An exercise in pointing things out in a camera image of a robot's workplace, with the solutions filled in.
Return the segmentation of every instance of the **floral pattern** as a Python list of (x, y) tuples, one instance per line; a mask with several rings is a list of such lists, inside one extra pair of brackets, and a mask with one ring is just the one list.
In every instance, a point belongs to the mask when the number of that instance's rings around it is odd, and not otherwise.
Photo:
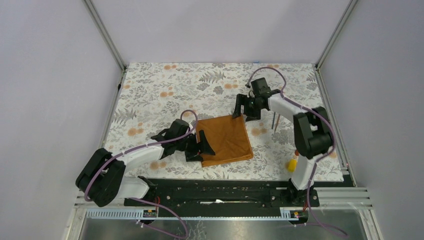
[[(247, 94), (250, 74), (259, 67), (279, 69), (287, 79), (284, 93), (304, 106), (323, 104), (311, 64), (261, 63), (131, 63), (120, 93), (105, 148), (114, 154), (142, 145), (182, 111), (191, 109), (199, 119), (230, 115), (236, 95)], [(282, 80), (272, 70), (259, 71), (253, 79), (265, 77), (271, 89)], [(193, 124), (190, 113), (183, 120)], [(271, 129), (273, 112), (262, 111), (261, 120), (246, 123), (254, 158), (202, 167), (186, 162), (183, 152), (146, 163), (128, 176), (174, 179), (280, 180), (291, 177), (287, 163), (294, 157), (293, 124), (281, 117), (276, 132)], [(342, 181), (337, 154), (323, 159), (316, 181)]]

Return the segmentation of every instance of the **floral tablecloth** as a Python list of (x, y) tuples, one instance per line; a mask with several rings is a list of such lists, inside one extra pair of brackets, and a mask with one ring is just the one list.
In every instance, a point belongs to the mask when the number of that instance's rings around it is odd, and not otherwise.
[[(141, 145), (168, 128), (183, 110), (194, 110), (199, 119), (232, 114), (237, 94), (247, 94), (250, 74), (273, 66), (287, 79), (286, 96), (309, 107), (323, 104), (311, 64), (262, 63), (131, 63), (122, 85), (105, 148), (114, 154)], [(271, 89), (282, 79), (272, 70), (261, 70), (253, 79), (265, 77)], [(186, 113), (189, 123), (194, 117)], [(280, 119), (271, 129), (273, 112), (262, 110), (262, 119), (246, 123), (254, 158), (202, 167), (186, 162), (183, 152), (146, 163), (128, 176), (173, 179), (281, 180), (291, 177), (287, 164), (295, 152), (293, 124)], [(315, 181), (342, 181), (337, 154), (323, 159)]]

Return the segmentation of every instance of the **brown cloth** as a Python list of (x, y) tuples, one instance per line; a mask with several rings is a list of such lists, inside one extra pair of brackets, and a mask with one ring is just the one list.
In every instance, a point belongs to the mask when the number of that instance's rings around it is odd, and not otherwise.
[(202, 167), (227, 164), (253, 158), (243, 117), (232, 118), (231, 115), (199, 120), (196, 134), (203, 130), (207, 142), (215, 151), (214, 155), (202, 154)]

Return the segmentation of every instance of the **yellow object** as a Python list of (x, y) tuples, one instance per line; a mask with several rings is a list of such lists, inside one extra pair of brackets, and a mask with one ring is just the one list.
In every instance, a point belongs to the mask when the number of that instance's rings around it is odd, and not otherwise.
[(288, 167), (287, 167), (287, 170), (290, 172), (290, 173), (293, 173), (294, 171), (295, 171), (295, 169), (296, 169), (296, 165), (298, 164), (298, 161), (296, 161), (296, 159), (292, 159), (292, 160), (290, 160), (290, 162), (288, 162)]

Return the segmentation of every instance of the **robotic arm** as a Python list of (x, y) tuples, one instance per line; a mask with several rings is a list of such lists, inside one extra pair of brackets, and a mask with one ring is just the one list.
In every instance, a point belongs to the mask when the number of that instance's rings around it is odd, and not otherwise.
[[(329, 127), (311, 112), (293, 105), (282, 98), (280, 90), (271, 90), (265, 78), (251, 82), (253, 96), (237, 94), (233, 118), (241, 116), (241, 106), (244, 106), (246, 121), (261, 119), (261, 110), (276, 112), (294, 125), (294, 144), (299, 152), (296, 170), (289, 181), (292, 200), (302, 198), (306, 194), (308, 180), (312, 174), (315, 161), (327, 153), (332, 146), (332, 135)], [(327, 111), (323, 107), (313, 108), (313, 111), (328, 121)]]
[[(176, 119), (170, 128), (152, 136), (147, 145), (181, 137), (188, 132), (189, 127), (187, 122)], [(203, 130), (199, 131), (199, 140), (197, 142), (196, 135), (191, 133), (180, 140), (149, 145), (121, 156), (120, 160), (113, 160), (96, 178), (88, 197), (99, 207), (108, 205), (115, 198), (143, 198), (149, 190), (148, 184), (138, 177), (124, 177), (124, 174), (144, 163), (172, 155), (175, 151), (185, 152), (187, 162), (202, 161), (201, 154), (215, 155)], [(85, 192), (94, 175), (111, 158), (112, 153), (104, 148), (95, 151), (76, 179), (76, 186)]]

